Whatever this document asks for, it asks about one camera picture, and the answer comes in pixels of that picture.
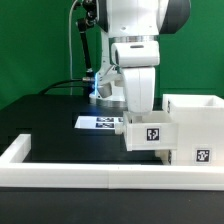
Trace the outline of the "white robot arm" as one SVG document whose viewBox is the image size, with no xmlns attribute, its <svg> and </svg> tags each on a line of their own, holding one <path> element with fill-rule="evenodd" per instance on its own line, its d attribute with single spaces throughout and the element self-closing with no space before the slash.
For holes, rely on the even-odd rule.
<svg viewBox="0 0 224 224">
<path fill-rule="evenodd" d="M 157 37 L 184 26 L 190 0 L 96 0 L 96 8 L 102 53 L 90 101 L 150 113 L 160 64 Z"/>
</svg>

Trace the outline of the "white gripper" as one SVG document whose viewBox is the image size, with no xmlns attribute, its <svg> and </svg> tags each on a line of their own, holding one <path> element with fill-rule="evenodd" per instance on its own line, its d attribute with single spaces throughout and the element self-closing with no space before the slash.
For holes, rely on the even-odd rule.
<svg viewBox="0 0 224 224">
<path fill-rule="evenodd" d="M 122 74 L 128 111 L 150 113 L 154 103 L 155 68 L 127 68 Z"/>
</svg>

